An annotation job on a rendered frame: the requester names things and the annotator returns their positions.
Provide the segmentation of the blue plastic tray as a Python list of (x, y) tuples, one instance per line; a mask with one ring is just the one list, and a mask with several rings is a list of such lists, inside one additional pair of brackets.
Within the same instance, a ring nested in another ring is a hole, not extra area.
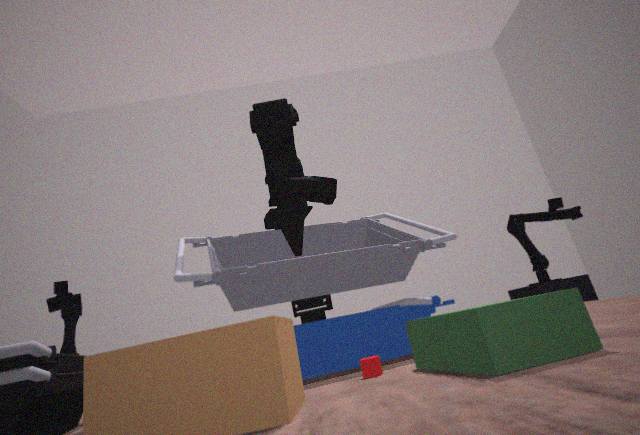
[(455, 304), (430, 296), (432, 304), (394, 305), (294, 325), (302, 380), (360, 367), (360, 360), (385, 361), (411, 351), (404, 321), (432, 317), (437, 306)]

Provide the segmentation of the small red block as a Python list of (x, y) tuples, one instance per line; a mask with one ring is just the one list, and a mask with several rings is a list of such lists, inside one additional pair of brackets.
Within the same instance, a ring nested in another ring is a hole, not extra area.
[(360, 360), (363, 379), (380, 376), (383, 374), (379, 356)]

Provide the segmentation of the green box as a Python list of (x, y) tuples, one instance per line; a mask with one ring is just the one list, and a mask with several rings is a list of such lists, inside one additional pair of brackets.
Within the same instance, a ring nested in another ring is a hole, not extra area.
[(578, 287), (404, 324), (417, 369), (498, 376), (603, 350)]

